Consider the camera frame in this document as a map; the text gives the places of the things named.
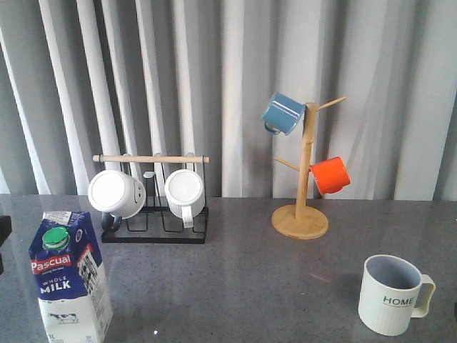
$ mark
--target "milk carton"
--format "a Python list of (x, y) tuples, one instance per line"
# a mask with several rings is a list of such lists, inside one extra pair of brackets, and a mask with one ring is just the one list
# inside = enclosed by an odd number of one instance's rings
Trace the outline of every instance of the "milk carton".
[(90, 213), (45, 213), (29, 256), (49, 343), (102, 343), (113, 310)]

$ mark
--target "pascual logo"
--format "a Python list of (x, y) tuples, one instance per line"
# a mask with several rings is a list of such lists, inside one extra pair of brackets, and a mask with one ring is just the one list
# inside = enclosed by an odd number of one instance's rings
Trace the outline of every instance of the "pascual logo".
[(407, 307), (414, 304), (414, 297), (408, 299), (397, 299), (384, 296), (383, 303), (395, 307)]
[(67, 254), (62, 256), (49, 257), (48, 259), (41, 261), (37, 259), (31, 260), (31, 270), (34, 274), (40, 274), (50, 268), (58, 266), (71, 266), (70, 256)]

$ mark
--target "wooden pole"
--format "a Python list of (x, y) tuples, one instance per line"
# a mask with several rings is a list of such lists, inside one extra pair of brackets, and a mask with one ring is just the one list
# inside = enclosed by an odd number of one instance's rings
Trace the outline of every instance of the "wooden pole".
[(305, 219), (309, 166), (311, 164), (311, 147), (314, 141), (316, 112), (317, 105), (315, 103), (311, 102), (306, 104), (305, 129), (301, 139), (300, 176), (298, 177), (297, 202), (295, 208), (295, 218), (298, 220)]

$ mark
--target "cow illustration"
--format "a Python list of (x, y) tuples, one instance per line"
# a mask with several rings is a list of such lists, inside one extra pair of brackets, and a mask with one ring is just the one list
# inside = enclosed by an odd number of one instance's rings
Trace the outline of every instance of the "cow illustration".
[(49, 316), (56, 318), (59, 321), (59, 324), (76, 324), (78, 322), (78, 317), (74, 313), (68, 313), (68, 314), (50, 313)]

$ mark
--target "wooden base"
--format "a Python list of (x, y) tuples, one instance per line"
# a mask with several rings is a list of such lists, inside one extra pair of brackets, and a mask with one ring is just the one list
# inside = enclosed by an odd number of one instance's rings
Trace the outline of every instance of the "wooden base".
[(328, 229), (327, 217), (313, 207), (306, 207), (304, 219), (295, 218), (295, 204), (279, 207), (271, 216), (271, 223), (280, 233), (296, 239), (315, 239)]

